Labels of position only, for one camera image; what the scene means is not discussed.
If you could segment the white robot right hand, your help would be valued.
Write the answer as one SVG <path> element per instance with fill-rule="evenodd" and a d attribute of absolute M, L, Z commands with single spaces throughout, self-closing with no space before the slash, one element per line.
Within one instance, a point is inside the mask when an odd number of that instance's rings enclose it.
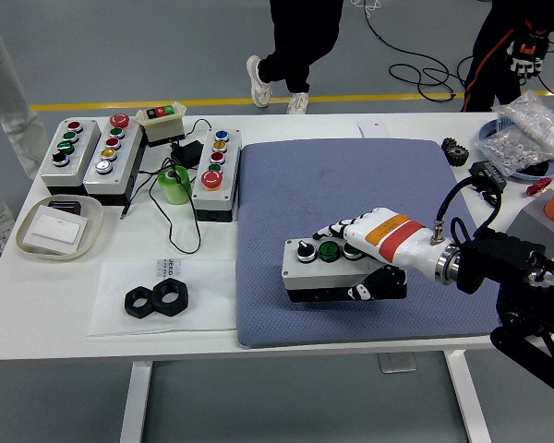
<path fill-rule="evenodd" d="M 447 256 L 452 242 L 406 215 L 375 208 L 357 218 L 342 220 L 318 230 L 312 238 L 342 238 L 348 245 L 377 261 L 398 269 L 417 269 L 432 281 L 445 284 Z"/>

